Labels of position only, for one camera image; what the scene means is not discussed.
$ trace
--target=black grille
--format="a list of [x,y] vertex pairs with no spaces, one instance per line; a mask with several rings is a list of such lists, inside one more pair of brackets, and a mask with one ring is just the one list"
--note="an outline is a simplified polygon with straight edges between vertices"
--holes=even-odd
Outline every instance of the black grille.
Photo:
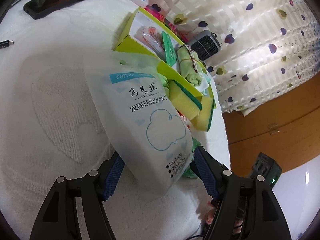
[[199,41],[191,45],[191,49],[198,54],[199,60],[201,61],[206,60],[219,51],[210,36],[202,37]]

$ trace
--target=curtain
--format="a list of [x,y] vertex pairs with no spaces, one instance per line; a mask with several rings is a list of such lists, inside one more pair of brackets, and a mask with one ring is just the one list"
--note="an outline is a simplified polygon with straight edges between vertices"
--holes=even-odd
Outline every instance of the curtain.
[[303,0],[149,0],[188,39],[210,30],[205,61],[224,112],[250,113],[320,71],[320,26]]

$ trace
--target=gray portable fan heater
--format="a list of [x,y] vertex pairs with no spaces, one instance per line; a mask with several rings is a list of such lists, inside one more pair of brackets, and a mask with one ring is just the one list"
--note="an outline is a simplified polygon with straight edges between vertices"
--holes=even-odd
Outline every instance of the gray portable fan heater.
[[221,49],[217,35],[209,30],[198,33],[187,45],[198,54],[201,61],[208,59]]

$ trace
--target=silver screw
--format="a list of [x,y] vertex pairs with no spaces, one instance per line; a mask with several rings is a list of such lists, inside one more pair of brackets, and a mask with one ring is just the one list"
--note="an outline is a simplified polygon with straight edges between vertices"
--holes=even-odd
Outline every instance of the silver screw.
[[230,170],[224,170],[223,174],[226,176],[231,176],[232,172]]
[[98,171],[97,171],[97,170],[92,170],[92,171],[89,172],[89,175],[90,175],[91,177],[94,177],[94,176],[96,176],[97,174],[98,174]]
[[63,181],[64,181],[64,177],[61,176],[61,177],[57,178],[57,182],[58,182],[58,183],[61,183],[61,182],[63,182]]
[[263,177],[262,175],[258,175],[258,176],[257,176],[257,180],[258,180],[258,181],[264,181],[264,177]]

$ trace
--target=blue label band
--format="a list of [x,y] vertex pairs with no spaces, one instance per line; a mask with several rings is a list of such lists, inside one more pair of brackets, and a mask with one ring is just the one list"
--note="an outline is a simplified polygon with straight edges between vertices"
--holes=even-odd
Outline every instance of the blue label band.
[[111,74],[109,76],[112,84],[119,83],[122,81],[127,81],[134,78],[141,78],[141,77],[155,78],[151,74],[135,73],[135,72],[116,73],[116,74]]

